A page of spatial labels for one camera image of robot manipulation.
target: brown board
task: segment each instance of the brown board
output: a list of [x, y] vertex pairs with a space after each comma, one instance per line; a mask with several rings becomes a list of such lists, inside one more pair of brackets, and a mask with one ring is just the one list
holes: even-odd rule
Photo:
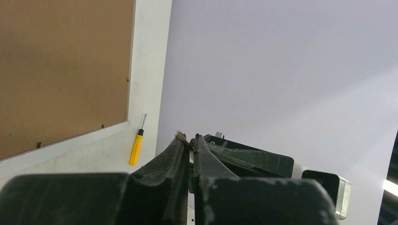
[[126, 121], [133, 0], [0, 0], [0, 159]]

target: yellow screwdriver handle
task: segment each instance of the yellow screwdriver handle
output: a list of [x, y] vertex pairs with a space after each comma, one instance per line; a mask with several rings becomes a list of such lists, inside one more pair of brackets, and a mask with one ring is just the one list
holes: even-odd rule
[[131, 156], [130, 156], [130, 161], [129, 161], [130, 165], [137, 164], [139, 152], [141, 150], [142, 138], [143, 138], [142, 135], [137, 135], [136, 136], [136, 140], [134, 142], [133, 149], [131, 150]]

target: yellow screwdriver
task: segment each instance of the yellow screwdriver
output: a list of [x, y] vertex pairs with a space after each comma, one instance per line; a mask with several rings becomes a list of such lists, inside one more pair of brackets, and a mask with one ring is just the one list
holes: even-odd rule
[[129, 161], [130, 165], [137, 164], [139, 151], [141, 150], [142, 138], [144, 137], [144, 129], [143, 128], [144, 128], [145, 119], [146, 119], [146, 113], [144, 114], [144, 120], [142, 120], [141, 129], [138, 130], [138, 134], [134, 141], [133, 149], [131, 150], [131, 156], [130, 156], [130, 161]]

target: white wall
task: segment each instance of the white wall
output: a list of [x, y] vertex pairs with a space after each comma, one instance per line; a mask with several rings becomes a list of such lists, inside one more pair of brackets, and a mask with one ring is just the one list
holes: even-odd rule
[[157, 153], [175, 130], [293, 157], [377, 222], [398, 129], [398, 1], [174, 0]]
[[[172, 0], [137, 0], [129, 121], [0, 161], [0, 187], [22, 173], [133, 172], [155, 156]], [[128, 164], [142, 113], [148, 113], [141, 154]]]

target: white frame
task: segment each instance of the white frame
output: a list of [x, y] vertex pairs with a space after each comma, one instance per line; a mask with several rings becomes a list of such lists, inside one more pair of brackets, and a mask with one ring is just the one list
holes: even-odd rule
[[[171, 2], [134, 4], [127, 121], [0, 161], [0, 187], [30, 172], [132, 172], [155, 156]], [[142, 150], [137, 165], [130, 166], [128, 157], [143, 113], [148, 117]]]

